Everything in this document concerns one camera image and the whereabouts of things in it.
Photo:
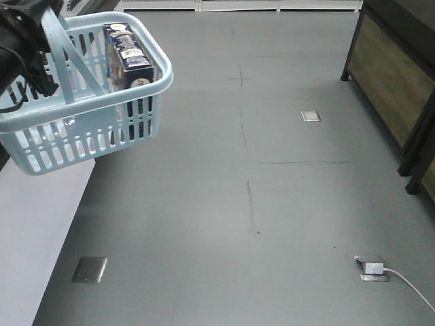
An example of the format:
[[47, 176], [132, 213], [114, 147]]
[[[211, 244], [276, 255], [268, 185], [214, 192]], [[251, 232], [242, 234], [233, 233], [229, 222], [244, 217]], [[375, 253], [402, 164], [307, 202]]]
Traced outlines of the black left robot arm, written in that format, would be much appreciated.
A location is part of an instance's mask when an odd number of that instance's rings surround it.
[[60, 14], [63, 1], [1, 2], [1, 93], [19, 76], [44, 96], [52, 96], [58, 84], [45, 70], [45, 54], [50, 51], [42, 27], [42, 17], [50, 9]]

